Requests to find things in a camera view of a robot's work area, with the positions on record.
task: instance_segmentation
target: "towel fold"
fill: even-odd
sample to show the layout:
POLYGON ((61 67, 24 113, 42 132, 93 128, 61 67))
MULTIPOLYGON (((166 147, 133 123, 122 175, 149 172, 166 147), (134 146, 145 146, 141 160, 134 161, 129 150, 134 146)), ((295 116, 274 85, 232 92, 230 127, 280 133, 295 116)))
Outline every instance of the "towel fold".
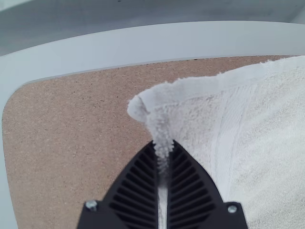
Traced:
POLYGON ((161 169, 175 139, 224 201, 242 203, 249 229, 305 228, 304 56, 163 83, 128 114, 146 124, 161 169))

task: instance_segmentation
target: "cork board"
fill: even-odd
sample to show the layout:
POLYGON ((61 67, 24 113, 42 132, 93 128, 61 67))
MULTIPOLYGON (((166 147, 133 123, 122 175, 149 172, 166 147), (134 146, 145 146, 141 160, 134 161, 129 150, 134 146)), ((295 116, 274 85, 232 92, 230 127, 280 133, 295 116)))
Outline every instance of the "cork board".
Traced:
POLYGON ((102 199, 151 137, 129 99, 164 81, 215 75, 283 56, 165 62, 82 73, 17 90, 3 113, 3 146, 19 229, 76 228, 83 202, 102 199))

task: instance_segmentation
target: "metal screw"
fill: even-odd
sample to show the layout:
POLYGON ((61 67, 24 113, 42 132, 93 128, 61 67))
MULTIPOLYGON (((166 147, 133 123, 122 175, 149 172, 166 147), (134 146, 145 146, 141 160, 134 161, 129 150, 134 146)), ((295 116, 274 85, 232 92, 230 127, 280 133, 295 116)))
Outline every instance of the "metal screw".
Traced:
POLYGON ((233 214, 235 212, 237 212, 237 206, 231 205, 228 207, 228 212, 233 214))
POLYGON ((90 211, 96 211, 97 210, 97 202, 95 200, 89 200, 85 203, 85 206, 90 211))

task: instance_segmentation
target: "silver screw head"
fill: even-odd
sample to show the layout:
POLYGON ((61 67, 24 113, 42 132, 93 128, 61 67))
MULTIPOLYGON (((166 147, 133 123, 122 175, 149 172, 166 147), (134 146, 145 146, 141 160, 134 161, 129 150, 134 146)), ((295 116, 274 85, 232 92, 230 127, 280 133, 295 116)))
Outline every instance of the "silver screw head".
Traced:
POLYGON ((95 200, 88 200, 85 203, 85 206, 90 211, 96 211, 97 210, 97 202, 95 200))
POLYGON ((228 212, 231 213, 231 214, 237 212, 237 206, 230 205, 230 206, 228 207, 228 212))

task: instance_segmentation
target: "white frame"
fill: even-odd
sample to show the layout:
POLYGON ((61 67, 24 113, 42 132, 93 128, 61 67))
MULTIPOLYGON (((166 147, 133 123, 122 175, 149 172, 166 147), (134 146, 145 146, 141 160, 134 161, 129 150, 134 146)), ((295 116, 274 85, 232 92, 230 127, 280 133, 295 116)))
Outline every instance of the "white frame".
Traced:
MULTIPOLYGON (((207 21, 93 33, 0 57, 0 109, 3 111, 9 97, 22 85, 52 77, 153 62, 302 54, 305 54, 302 24, 207 21)), ((1 228, 17 229, 3 145, 0 146, 0 183, 1 228)))

